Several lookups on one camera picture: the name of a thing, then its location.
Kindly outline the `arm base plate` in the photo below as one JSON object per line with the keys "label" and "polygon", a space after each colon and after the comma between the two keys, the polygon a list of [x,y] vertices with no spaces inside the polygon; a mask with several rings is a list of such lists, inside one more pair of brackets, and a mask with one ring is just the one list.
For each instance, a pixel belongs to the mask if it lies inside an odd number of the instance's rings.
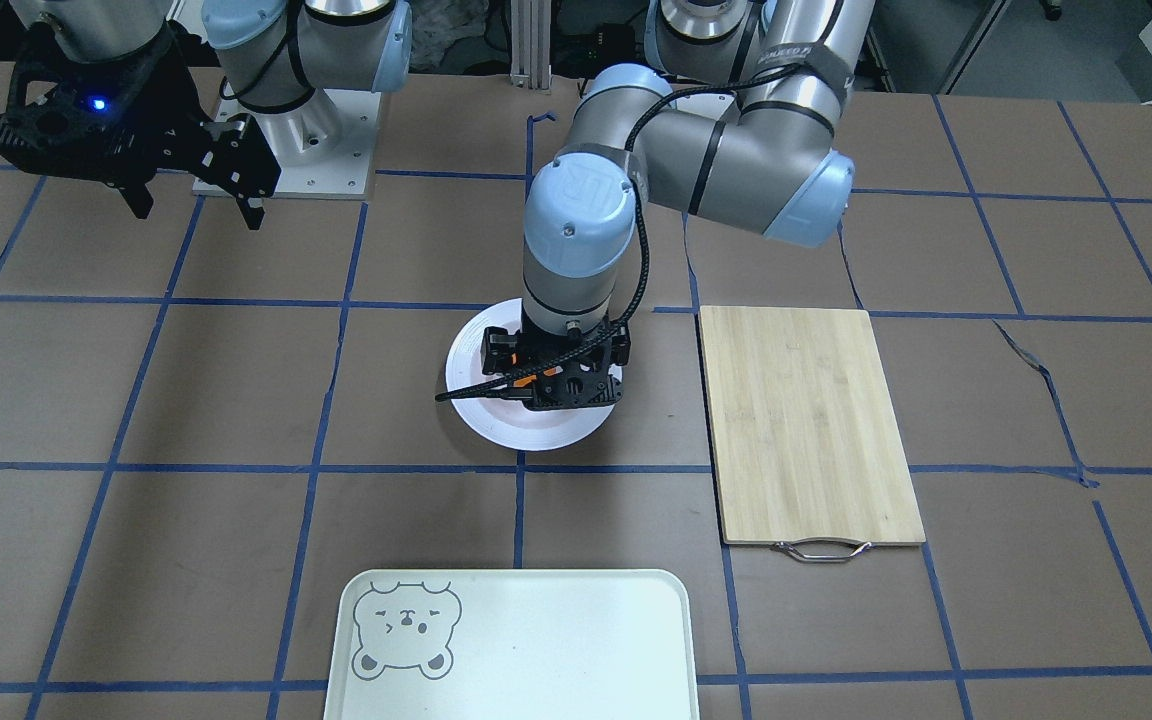
{"label": "arm base plate", "polygon": [[367,199],[385,100],[376,92],[319,88],[301,108],[257,114],[282,168],[275,199]]}

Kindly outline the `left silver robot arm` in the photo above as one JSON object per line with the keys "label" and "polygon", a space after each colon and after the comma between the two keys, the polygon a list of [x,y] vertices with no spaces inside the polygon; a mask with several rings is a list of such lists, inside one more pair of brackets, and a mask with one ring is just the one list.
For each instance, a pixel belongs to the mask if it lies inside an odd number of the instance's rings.
{"label": "left silver robot arm", "polygon": [[613,367],[630,355],[650,270],[650,202],[801,247],[827,241],[852,191],[835,135],[873,10],[650,3],[647,65],[594,78],[526,194],[520,329],[485,329],[484,382],[445,397],[531,411],[616,404]]}

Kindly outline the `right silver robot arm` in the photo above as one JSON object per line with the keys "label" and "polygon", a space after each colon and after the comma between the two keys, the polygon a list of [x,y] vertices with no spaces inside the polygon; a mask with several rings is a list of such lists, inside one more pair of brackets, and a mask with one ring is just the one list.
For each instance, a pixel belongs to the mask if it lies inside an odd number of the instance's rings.
{"label": "right silver robot arm", "polygon": [[114,188],[138,218],[162,169],[191,173],[236,200],[256,232],[280,174],[338,145],[329,91],[403,88],[406,1],[206,1],[207,44],[227,74],[233,118],[212,119],[166,1],[15,1],[26,24],[0,156],[37,176]]}

